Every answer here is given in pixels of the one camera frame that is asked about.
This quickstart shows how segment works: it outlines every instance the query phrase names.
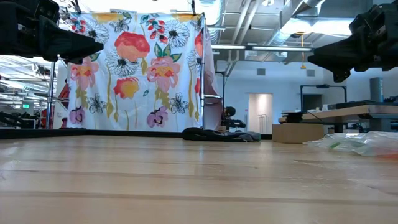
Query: purple flower print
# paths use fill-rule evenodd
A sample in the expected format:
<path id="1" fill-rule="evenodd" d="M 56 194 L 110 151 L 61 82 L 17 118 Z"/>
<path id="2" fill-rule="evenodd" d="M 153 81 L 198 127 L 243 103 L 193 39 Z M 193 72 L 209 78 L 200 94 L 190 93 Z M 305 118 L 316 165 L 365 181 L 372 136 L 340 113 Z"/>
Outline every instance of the purple flower print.
<path id="1" fill-rule="evenodd" d="M 156 126 L 164 127 L 165 121 L 168 120 L 167 108 L 165 106 L 161 106 L 158 110 L 151 112 L 147 117 L 147 124 L 149 127 L 153 128 Z"/>
<path id="2" fill-rule="evenodd" d="M 85 118 L 85 111 L 79 106 L 69 113 L 69 119 L 72 124 L 81 124 Z"/>

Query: white door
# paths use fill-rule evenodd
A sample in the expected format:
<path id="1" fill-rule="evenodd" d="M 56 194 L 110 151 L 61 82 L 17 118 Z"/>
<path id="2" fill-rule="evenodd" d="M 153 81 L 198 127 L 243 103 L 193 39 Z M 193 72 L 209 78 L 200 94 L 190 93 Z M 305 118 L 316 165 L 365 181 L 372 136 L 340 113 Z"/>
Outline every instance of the white door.
<path id="1" fill-rule="evenodd" d="M 248 131 L 272 134 L 272 94 L 249 94 Z"/>

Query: floral fabric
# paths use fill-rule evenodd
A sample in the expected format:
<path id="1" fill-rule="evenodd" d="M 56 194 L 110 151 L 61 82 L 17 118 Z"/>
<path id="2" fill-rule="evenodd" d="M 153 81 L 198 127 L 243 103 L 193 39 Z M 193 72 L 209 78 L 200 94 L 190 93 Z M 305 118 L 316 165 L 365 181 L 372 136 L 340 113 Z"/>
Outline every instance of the floral fabric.
<path id="1" fill-rule="evenodd" d="M 72 14 L 69 22 L 72 32 L 94 38 L 104 50 L 84 58 L 81 65 L 68 64 L 68 127 L 200 127 L 200 16 L 93 13 Z M 213 61 L 207 46 L 205 57 Z M 206 75 L 214 75 L 210 65 Z"/>

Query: wooden desk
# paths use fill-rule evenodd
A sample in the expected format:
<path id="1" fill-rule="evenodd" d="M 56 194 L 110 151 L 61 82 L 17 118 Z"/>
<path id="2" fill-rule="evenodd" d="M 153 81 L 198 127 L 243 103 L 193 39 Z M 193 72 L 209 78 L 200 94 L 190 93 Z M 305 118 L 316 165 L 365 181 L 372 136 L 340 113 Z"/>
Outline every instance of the wooden desk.
<path id="1" fill-rule="evenodd" d="M 390 131 L 392 119 L 398 119 L 398 106 L 364 105 L 354 106 L 319 113 L 303 114 L 303 123 L 355 123 L 364 119 L 370 120 L 372 131 Z M 285 123 L 286 118 L 279 118 Z"/>
<path id="2" fill-rule="evenodd" d="M 0 141 L 1 224 L 396 224 L 398 161 L 271 141 Z"/>

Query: plastic bag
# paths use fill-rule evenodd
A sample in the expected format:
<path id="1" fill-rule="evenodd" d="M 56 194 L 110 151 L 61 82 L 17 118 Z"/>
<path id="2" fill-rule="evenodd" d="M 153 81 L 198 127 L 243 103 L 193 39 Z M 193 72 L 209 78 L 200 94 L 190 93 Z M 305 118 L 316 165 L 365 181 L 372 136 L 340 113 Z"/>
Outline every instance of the plastic bag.
<path id="1" fill-rule="evenodd" d="M 340 152 L 356 152 L 362 156 L 398 156 L 398 133 L 327 134 L 321 140 L 304 144 Z"/>

